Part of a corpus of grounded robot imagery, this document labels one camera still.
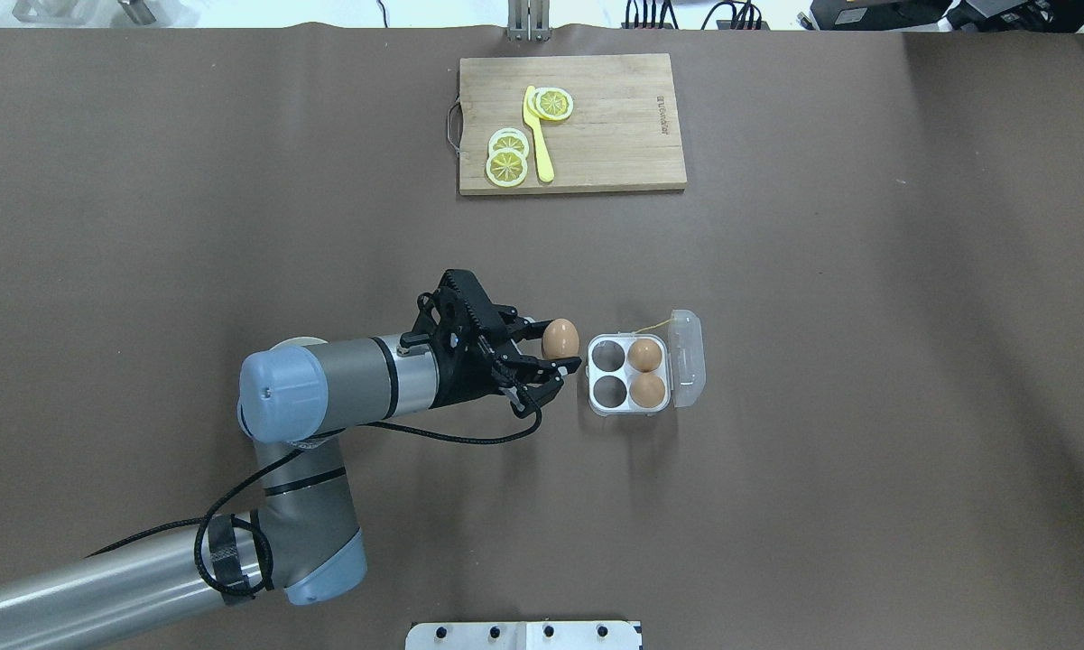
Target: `brown egg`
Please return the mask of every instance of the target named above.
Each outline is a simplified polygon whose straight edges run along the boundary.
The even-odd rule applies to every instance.
[[[580,344],[578,328],[575,327],[573,323],[566,321],[565,317],[554,317],[553,322],[546,325],[545,333],[542,333],[542,358],[578,356]]]
[[[661,365],[661,348],[653,338],[640,338],[629,346],[629,364],[641,373],[657,370]]]
[[[642,373],[629,384],[629,396],[642,408],[654,408],[666,398],[666,384],[654,373]]]

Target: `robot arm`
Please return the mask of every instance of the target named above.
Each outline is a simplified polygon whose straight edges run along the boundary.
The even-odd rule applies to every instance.
[[[278,347],[245,359],[237,419],[253,440],[273,443],[498,393],[526,417],[549,404],[582,362],[517,349],[549,324],[493,304],[472,272],[447,271],[435,292],[418,297],[409,333]]]
[[[518,417],[541,416],[581,366],[578,356],[539,360],[517,349],[547,324],[493,304],[470,272],[454,270],[418,297],[409,333],[286,341],[250,354],[241,367],[237,419],[261,471],[279,465],[261,477],[264,506],[208,519],[199,556],[194,532],[168,533],[0,585],[0,649],[119,641],[240,604],[261,581],[294,604],[357,587],[364,544],[340,447],[324,443],[348,427],[488,394],[507,395]],[[198,563],[223,588],[210,587]]]

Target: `black cable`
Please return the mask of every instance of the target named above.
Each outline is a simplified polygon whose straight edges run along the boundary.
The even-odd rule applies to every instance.
[[[439,433],[437,431],[426,431],[425,429],[418,429],[417,427],[406,427],[405,425],[395,425],[392,422],[367,422],[362,425],[363,427],[376,427],[377,429],[389,429],[389,431],[400,431],[402,433],[413,433],[415,437],[423,437],[424,439],[431,439],[442,442],[454,442],[457,444],[502,444],[530,435],[533,431],[538,431],[538,427],[542,425],[542,411],[539,408],[533,412],[533,424],[529,427],[512,433],[512,435],[502,435],[500,439],[472,439],[465,435],[448,435],[448,433]]]
[[[418,429],[417,427],[409,427],[409,425],[397,425],[393,422],[367,422],[362,426],[374,427],[377,429],[386,429],[387,431],[400,431],[404,433],[413,433],[413,435],[415,437],[426,437],[426,439],[457,443],[457,444],[477,444],[477,445],[504,444],[507,442],[525,439],[525,437],[530,435],[530,433],[538,431],[539,427],[542,427],[542,408],[538,406],[533,398],[530,396],[529,392],[526,391],[525,384],[521,384],[520,380],[517,380],[517,378],[514,377],[514,375],[509,373],[508,369],[505,369],[505,367],[500,363],[499,365],[496,365],[496,367],[498,369],[501,370],[501,374],[504,375],[504,377],[507,377],[509,379],[509,382],[513,384],[514,388],[517,388],[517,394],[518,396],[520,396],[521,402],[526,404],[526,408],[533,412],[533,424],[529,425],[529,427],[525,429],[521,429],[521,431],[517,431],[516,433],[509,433],[509,435],[507,437],[506,435],[496,437],[496,439],[473,439],[473,437],[448,435],[448,433],[439,433],[437,431],[429,431],[426,429]],[[338,429],[336,431],[327,431],[324,433],[318,433],[318,435],[311,435],[310,439],[307,440],[326,439],[326,437],[335,435],[340,431],[344,431],[344,429]],[[146,531],[129,535],[126,538],[120,540],[120,542],[108,544],[108,546],[100,548],[100,550],[92,552],[92,555],[88,555],[88,558],[92,558],[92,556],[103,555],[103,552],[117,550],[117,548],[132,544],[133,542],[138,542],[138,540],[144,540],[146,538],[146,536],[160,534],[160,532],[164,531],[195,525],[197,528],[196,528],[196,536],[192,541],[192,563],[196,566],[197,575],[201,576],[201,580],[203,580],[204,583],[206,583],[212,589],[216,589],[216,592],[220,592],[221,594],[228,594],[229,596],[235,596],[240,598],[251,597],[253,595],[256,595],[258,592],[261,592],[261,589],[263,588],[271,588],[270,585],[272,584],[271,578],[272,578],[272,568],[273,568],[272,548],[270,547],[269,538],[267,538],[264,532],[261,531],[260,528],[253,525],[253,523],[244,521],[244,519],[237,519],[236,517],[232,518],[233,526],[248,531],[249,534],[253,535],[253,543],[257,547],[258,558],[261,558],[261,581],[258,582],[256,585],[253,585],[253,587],[244,587],[244,588],[230,587],[229,585],[222,584],[220,583],[220,581],[217,581],[217,578],[212,576],[212,573],[208,572],[208,569],[206,568],[206,566],[204,566],[204,559],[201,556],[204,546],[204,535],[207,534],[208,522],[212,521],[212,518],[215,518],[217,512],[220,510],[220,507],[223,507],[224,503],[228,503],[229,499],[235,497],[244,489],[247,489],[247,486],[255,484],[258,480],[261,480],[261,478],[264,478],[270,472],[273,472],[274,469],[282,468],[282,466],[284,466],[286,463],[294,460],[294,458],[298,457],[301,453],[305,452],[306,452],[305,448],[295,448],[293,452],[286,453],[285,456],[279,457],[278,460],[274,460],[269,465],[266,465],[264,468],[260,468],[256,472],[249,473],[248,478],[245,478],[244,481],[241,481],[238,484],[236,484],[236,486],[233,486],[232,490],[229,490],[228,493],[224,493],[223,496],[218,498],[211,506],[209,506],[207,512],[204,514],[203,517],[196,517],[193,519],[181,519],[181,521],[178,522],[162,523],[162,525],[150,528]]]
[[[710,8],[709,13],[706,14],[706,18],[702,21],[702,26],[699,29],[706,29],[706,25],[710,25],[710,17],[714,15],[714,12],[718,11],[719,8],[731,8],[731,29],[762,28],[762,10],[757,8],[754,2],[751,0],[722,0],[713,8]]]
[[[661,20],[658,21],[658,29],[666,29],[666,12],[670,13],[671,25],[674,25],[674,29],[678,29],[678,15],[674,13],[673,0],[666,0],[661,3]]]
[[[269,472],[272,472],[274,469],[281,468],[281,466],[298,457],[301,453],[305,453],[304,448],[295,448],[293,452],[286,453],[284,454],[284,456],[279,457],[276,460],[273,460],[269,465],[266,465],[264,468],[260,468],[256,472],[249,473],[249,477],[247,479],[236,484],[236,486],[233,490],[227,491],[227,493],[224,493],[223,496],[218,498],[211,506],[208,507],[208,510],[206,511],[206,514],[204,514],[203,520],[198,523],[196,528],[196,538],[192,541],[192,563],[196,564],[197,575],[201,576],[201,580],[204,581],[204,584],[207,584],[209,587],[217,589],[217,592],[220,592],[221,594],[228,594],[229,596],[235,596],[240,598],[253,596],[254,594],[261,592],[261,589],[268,585],[267,583],[268,578],[266,576],[272,575],[272,555],[269,551],[268,540],[263,540],[267,559],[266,559],[266,568],[261,569],[261,581],[258,582],[256,585],[253,585],[253,587],[236,588],[236,587],[229,587],[228,584],[222,584],[220,583],[220,581],[217,581],[217,578],[212,576],[212,573],[208,572],[208,569],[206,568],[206,566],[204,566],[204,559],[201,558],[201,548],[204,546],[204,534],[206,534],[206,532],[208,531],[208,522],[210,522],[212,517],[217,515],[217,511],[220,510],[220,507],[223,507],[224,503],[229,502],[229,498],[235,497],[237,494],[240,494],[241,491],[247,489],[247,486],[249,485],[255,484],[258,480],[261,480],[261,477],[264,477]],[[254,529],[256,529],[256,526],[251,526],[249,532],[251,532],[254,536],[260,534],[261,537],[263,538],[264,534],[258,530],[254,532]]]
[[[146,538],[146,536],[162,534],[165,531],[181,529],[184,526],[195,526],[202,520],[203,517],[195,517],[192,519],[181,519],[181,521],[179,522],[160,523],[160,525],[158,526],[150,528],[146,531],[141,531],[138,532],[137,534],[126,536],[125,538],[120,540],[120,542],[114,542],[112,544],[108,544],[108,546],[101,548],[100,550],[93,550],[92,552],[86,555],[85,558],[92,558],[92,556],[100,556],[101,552],[108,552],[109,550],[117,550],[117,548],[120,548],[121,546],[127,546],[129,544],[132,544],[133,542],[138,542],[139,540],[144,540]]]
[[[718,11],[719,8],[723,8],[723,5],[731,8],[731,26],[733,26],[735,24],[736,13],[738,13],[738,8],[736,8],[735,3],[731,2],[731,0],[722,0],[722,2],[719,2],[713,8],[710,8],[710,12],[706,14],[706,18],[704,18],[702,26],[699,26],[699,29],[706,29],[706,25],[710,24],[710,16],[714,15],[714,12]]]

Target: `brown table surface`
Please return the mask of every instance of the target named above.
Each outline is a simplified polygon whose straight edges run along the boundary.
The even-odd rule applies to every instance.
[[[203,512],[253,470],[245,355],[401,333],[456,266],[583,340],[694,309],[706,392],[352,431],[360,588],[121,648],[1084,649],[1084,36],[502,38],[0,31],[0,582]],[[460,57],[628,52],[672,55],[689,188],[457,196]]]

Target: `cutting board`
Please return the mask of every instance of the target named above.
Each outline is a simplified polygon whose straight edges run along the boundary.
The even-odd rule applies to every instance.
[[[521,121],[527,86],[565,88],[575,112],[543,121],[553,182],[540,182],[533,144],[529,173],[516,187],[485,176],[489,136]],[[685,190],[670,54],[462,58],[462,194],[638,193]]]

